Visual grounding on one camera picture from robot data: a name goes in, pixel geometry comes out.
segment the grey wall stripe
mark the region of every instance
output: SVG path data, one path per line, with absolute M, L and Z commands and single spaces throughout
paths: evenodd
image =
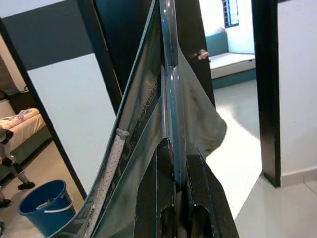
M 93 53 L 75 0 L 3 19 L 26 70 Z

